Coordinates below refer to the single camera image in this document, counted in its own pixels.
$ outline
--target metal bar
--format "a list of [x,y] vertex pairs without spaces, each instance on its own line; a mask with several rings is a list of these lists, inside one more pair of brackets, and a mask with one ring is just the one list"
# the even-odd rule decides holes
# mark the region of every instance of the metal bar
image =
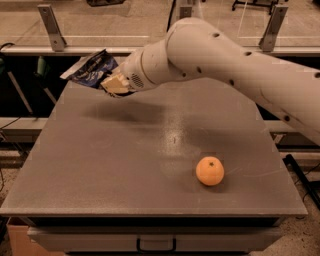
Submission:
[[49,35],[49,40],[53,51],[63,51],[66,41],[61,35],[57,20],[50,4],[38,5],[42,21]]
[[20,98],[22,99],[24,105],[26,106],[26,108],[28,109],[29,113],[32,115],[33,114],[33,111],[32,111],[32,108],[26,98],[26,96],[24,95],[23,91],[21,90],[16,78],[14,77],[14,75],[12,74],[11,71],[8,72],[8,76],[12,82],[12,84],[14,85],[14,87],[16,88],[17,92],[19,93],[20,95]]
[[176,4],[177,20],[192,16],[192,0],[178,0]]
[[307,192],[310,194],[311,198],[313,199],[314,203],[320,210],[320,197],[319,194],[315,189],[313,189],[312,185],[310,184],[310,181],[307,179],[307,177],[304,175],[303,171],[300,169],[300,166],[297,164],[297,162],[294,160],[292,155],[287,155],[283,161],[286,165],[291,165],[292,169],[295,171],[297,176],[299,177],[300,181],[304,185]]
[[[6,56],[87,56],[91,53],[106,51],[114,56],[128,56],[142,47],[77,47],[67,46],[62,52],[55,52],[50,46],[7,46],[1,50]],[[320,57],[320,47],[275,46],[272,52],[262,52],[258,46],[244,46],[251,52],[265,53],[274,57]]]
[[270,17],[268,26],[259,46],[264,52],[272,52],[276,44],[277,36],[280,31],[284,17],[286,16],[288,6],[275,5],[273,13]]
[[67,46],[61,52],[55,52],[50,46],[7,46],[1,50],[6,56],[87,56],[94,52],[106,51],[115,56],[128,56],[142,47],[77,47]]

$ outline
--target floor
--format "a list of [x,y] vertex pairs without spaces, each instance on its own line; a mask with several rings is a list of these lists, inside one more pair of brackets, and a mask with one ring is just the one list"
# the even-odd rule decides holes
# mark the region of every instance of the floor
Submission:
[[[72,46],[141,46],[155,42],[165,35],[171,0],[127,0],[121,6],[90,8],[85,1],[5,1],[0,0],[0,44],[49,45],[40,20],[37,5],[50,3],[56,14],[61,32]],[[207,0],[202,4],[204,18],[218,27],[232,40],[243,46],[257,46],[268,24],[266,8],[238,6],[232,12],[233,0]],[[278,46],[320,46],[320,5],[312,0],[289,0],[281,28]],[[313,163],[299,161],[309,170]],[[10,190],[18,169],[3,169],[5,186],[0,192],[0,204]],[[290,172],[294,181],[297,177]],[[308,175],[319,179],[319,170]],[[251,256],[318,256],[320,255],[320,211],[311,198],[305,196],[303,186],[297,182],[308,210],[303,219],[289,218],[280,228],[283,237],[263,252]],[[8,236],[0,245],[1,256],[11,256]]]

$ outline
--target table surface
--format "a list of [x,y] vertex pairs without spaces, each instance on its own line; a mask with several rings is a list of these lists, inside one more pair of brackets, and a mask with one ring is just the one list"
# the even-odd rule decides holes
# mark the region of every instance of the table surface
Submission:
[[[218,157],[206,187],[197,162]],[[0,209],[5,216],[304,215],[255,104],[210,79],[115,99],[69,82]]]

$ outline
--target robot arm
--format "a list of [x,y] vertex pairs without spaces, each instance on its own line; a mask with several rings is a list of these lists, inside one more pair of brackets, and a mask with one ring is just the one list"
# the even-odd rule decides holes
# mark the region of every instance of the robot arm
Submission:
[[248,52],[200,19],[175,23],[164,40],[131,54],[102,86],[130,93],[201,77],[229,84],[320,145],[320,71]]

